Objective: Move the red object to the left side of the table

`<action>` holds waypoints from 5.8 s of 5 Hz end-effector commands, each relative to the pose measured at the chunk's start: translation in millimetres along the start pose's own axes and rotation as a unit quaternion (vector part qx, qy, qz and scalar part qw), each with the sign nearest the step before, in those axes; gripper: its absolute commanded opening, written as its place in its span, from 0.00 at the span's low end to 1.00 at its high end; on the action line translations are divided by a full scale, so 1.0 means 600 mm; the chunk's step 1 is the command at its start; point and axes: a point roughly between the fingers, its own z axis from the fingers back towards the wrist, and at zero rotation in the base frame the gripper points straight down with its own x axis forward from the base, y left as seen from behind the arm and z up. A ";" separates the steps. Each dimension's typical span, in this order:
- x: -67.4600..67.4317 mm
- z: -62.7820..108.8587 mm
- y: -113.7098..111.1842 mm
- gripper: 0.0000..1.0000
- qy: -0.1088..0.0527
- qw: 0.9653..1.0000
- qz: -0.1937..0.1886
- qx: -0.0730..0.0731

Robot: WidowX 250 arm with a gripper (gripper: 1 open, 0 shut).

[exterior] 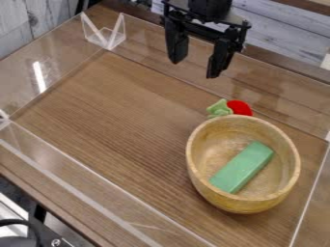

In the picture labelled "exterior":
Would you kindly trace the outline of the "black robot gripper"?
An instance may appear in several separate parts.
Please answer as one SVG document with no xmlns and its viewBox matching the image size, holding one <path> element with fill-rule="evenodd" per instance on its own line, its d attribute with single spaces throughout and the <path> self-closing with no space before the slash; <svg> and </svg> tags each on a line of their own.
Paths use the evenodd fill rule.
<svg viewBox="0 0 330 247">
<path fill-rule="evenodd" d="M 237 48 L 244 47 L 252 23 L 234 13 L 233 0 L 163 0 L 162 3 L 170 61 L 178 64 L 187 57 L 190 35 L 215 42 L 206 77 L 217 78 L 231 63 L 233 44 Z"/>
</svg>

